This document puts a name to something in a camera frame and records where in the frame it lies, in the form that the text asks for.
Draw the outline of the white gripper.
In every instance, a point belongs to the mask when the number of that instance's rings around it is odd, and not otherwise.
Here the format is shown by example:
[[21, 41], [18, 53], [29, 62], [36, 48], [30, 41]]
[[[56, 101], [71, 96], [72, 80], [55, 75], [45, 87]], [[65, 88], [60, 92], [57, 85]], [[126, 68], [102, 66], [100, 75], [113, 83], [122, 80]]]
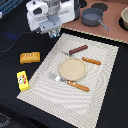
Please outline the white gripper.
[[30, 30], [51, 38], [60, 35], [63, 23], [75, 18], [74, 0], [30, 0], [26, 8]]

